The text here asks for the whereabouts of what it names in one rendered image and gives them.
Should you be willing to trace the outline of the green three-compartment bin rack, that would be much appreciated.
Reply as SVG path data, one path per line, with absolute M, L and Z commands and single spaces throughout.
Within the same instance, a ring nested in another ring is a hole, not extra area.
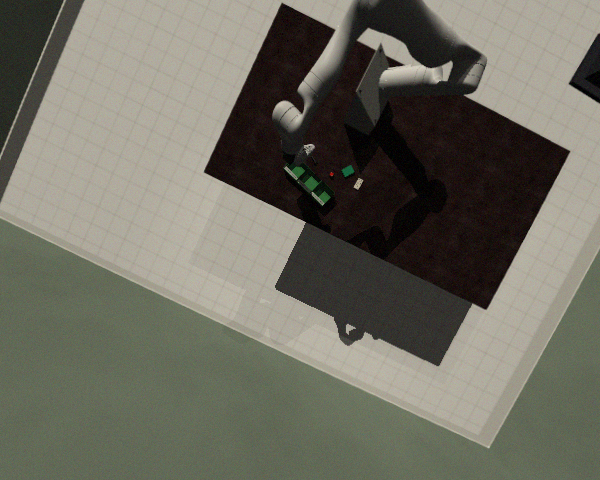
M 283 170 L 320 206 L 323 206 L 335 194 L 304 162 L 300 167 L 296 167 L 294 162 L 287 163 Z

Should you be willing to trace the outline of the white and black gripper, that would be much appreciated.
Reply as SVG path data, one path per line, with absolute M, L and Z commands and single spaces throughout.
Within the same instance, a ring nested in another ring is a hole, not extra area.
M 313 144 L 304 145 L 303 140 L 295 149 L 286 148 L 281 141 L 281 148 L 283 151 L 283 159 L 288 164 L 292 164 L 294 162 L 296 167 L 300 166 L 315 151 L 315 146 Z

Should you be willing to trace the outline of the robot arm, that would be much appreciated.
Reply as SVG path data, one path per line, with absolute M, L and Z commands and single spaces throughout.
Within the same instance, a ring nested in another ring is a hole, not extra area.
M 325 50 L 300 84 L 301 113 L 282 101 L 272 114 L 282 144 L 297 148 L 322 103 L 337 83 L 348 54 L 368 28 L 403 42 L 420 66 L 385 70 L 379 80 L 381 97 L 467 95 L 478 88 L 486 55 L 465 41 L 423 0 L 351 0 Z M 453 60 L 448 81 L 442 65 Z M 443 81 L 443 82 L 442 82 Z

